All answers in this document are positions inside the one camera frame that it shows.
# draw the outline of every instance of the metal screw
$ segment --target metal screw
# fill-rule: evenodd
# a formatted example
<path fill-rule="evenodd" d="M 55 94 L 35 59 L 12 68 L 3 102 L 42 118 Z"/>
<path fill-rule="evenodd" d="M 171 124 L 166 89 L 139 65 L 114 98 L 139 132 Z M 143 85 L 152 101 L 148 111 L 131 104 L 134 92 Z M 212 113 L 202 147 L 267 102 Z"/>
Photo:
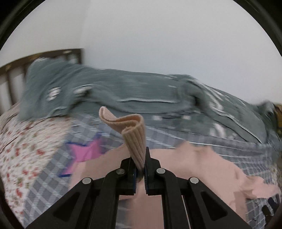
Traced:
<path fill-rule="evenodd" d="M 117 169 L 116 170 L 116 173 L 121 175 L 121 174 L 124 174 L 125 173 L 125 170 L 124 169 Z"/>
<path fill-rule="evenodd" d="M 90 182 L 91 182 L 91 178 L 89 178 L 89 177 L 83 178 L 83 180 L 82 180 L 82 183 L 84 183 L 84 184 L 89 184 Z"/>
<path fill-rule="evenodd" d="M 196 177 L 191 177 L 190 182 L 193 183 L 193 184 L 197 184 L 199 182 L 199 179 L 196 178 Z"/>
<path fill-rule="evenodd" d="M 163 168 L 158 168 L 158 169 L 157 169 L 157 173 L 158 173 L 158 174 L 164 174 L 165 172 L 166 172 L 166 170 L 163 169 Z"/>

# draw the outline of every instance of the pink cloth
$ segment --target pink cloth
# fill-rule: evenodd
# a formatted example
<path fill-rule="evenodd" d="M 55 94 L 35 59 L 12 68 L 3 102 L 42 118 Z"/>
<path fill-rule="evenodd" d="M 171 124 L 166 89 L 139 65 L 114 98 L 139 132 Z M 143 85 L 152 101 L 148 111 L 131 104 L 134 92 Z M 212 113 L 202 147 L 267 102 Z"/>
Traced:
<path fill-rule="evenodd" d="M 279 192 L 278 186 L 264 184 L 261 177 L 246 176 L 234 163 L 223 159 L 210 147 L 195 147 L 184 142 L 176 149 L 152 149 L 151 157 L 160 161 L 163 168 L 177 177 L 198 177 L 241 218 L 246 220 L 246 199 L 269 198 Z M 72 188 L 84 177 L 98 179 L 119 168 L 122 159 L 129 157 L 126 145 L 108 151 L 97 159 L 81 164 L 71 178 Z M 147 196 L 144 182 L 137 184 L 131 201 L 128 219 L 134 229 L 163 229 L 162 201 L 160 196 Z"/>
<path fill-rule="evenodd" d="M 126 145 L 123 144 L 118 148 L 109 150 L 96 159 L 79 163 L 73 171 L 69 189 L 72 189 L 85 177 L 91 177 L 93 180 L 105 177 L 107 173 L 118 169 L 123 159 L 129 157 L 129 151 Z"/>
<path fill-rule="evenodd" d="M 102 155 L 101 145 L 102 140 L 101 138 L 94 139 L 88 145 L 82 146 L 75 143 L 68 143 L 74 159 L 73 161 L 67 166 L 67 169 L 61 173 L 61 176 L 67 174 L 73 174 L 73 171 L 78 166 L 78 163 L 88 161 L 91 159 L 98 158 Z"/>

